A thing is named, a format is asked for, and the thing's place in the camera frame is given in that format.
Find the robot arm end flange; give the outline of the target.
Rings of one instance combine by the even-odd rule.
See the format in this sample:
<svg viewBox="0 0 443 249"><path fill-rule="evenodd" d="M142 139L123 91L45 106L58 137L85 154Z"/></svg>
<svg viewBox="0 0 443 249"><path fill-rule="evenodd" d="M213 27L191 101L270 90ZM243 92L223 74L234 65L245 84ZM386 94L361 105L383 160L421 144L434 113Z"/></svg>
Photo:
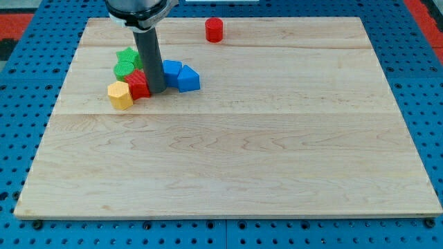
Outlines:
<svg viewBox="0 0 443 249"><path fill-rule="evenodd" d="M166 18L179 0L105 0L111 20L134 33L145 33Z"/></svg>

